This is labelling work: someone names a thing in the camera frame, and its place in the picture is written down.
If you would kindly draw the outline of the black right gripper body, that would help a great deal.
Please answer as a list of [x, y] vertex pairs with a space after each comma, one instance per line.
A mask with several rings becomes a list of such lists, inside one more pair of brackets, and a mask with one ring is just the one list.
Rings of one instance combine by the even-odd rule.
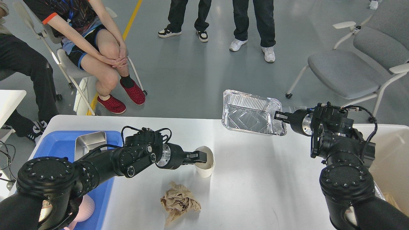
[[313, 134], [311, 122], [313, 117], [313, 109], [298, 109], [289, 115], [289, 124], [291, 129], [308, 137]]

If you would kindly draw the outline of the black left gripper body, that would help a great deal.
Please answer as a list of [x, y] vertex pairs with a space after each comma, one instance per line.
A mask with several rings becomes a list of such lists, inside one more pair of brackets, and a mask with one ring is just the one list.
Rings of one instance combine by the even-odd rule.
[[176, 144], [163, 144], [162, 157], [156, 164], [161, 169], [177, 169], [181, 165], [193, 164], [193, 160], [188, 158], [189, 153]]

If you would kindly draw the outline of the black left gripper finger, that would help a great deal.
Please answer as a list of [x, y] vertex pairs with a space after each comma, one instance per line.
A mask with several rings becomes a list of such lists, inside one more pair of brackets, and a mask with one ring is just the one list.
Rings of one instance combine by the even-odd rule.
[[195, 164], [195, 163], [206, 163], [207, 153], [200, 150], [195, 150], [193, 152], [185, 152], [186, 157], [184, 158], [184, 164]]

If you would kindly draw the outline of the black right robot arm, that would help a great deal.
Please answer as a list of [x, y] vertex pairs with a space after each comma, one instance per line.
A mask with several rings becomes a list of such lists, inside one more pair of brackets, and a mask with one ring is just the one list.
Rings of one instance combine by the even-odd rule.
[[374, 160], [371, 139], [377, 127], [364, 140], [347, 116], [348, 107], [328, 102], [294, 113], [276, 111], [274, 118], [311, 137], [311, 157], [323, 158], [326, 167], [319, 182], [336, 229], [407, 230], [408, 216], [375, 196], [368, 167]]

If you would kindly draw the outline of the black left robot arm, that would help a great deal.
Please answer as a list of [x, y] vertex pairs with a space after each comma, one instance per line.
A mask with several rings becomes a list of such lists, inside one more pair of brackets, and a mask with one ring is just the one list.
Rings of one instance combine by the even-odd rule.
[[60, 230], [77, 216], [80, 198], [114, 176], [132, 178], [152, 164], [177, 169], [207, 162], [206, 153], [186, 152], [162, 131], [137, 129], [122, 139], [122, 147], [96, 147], [73, 163], [55, 156], [27, 161], [19, 169], [16, 192], [1, 202], [1, 229]]

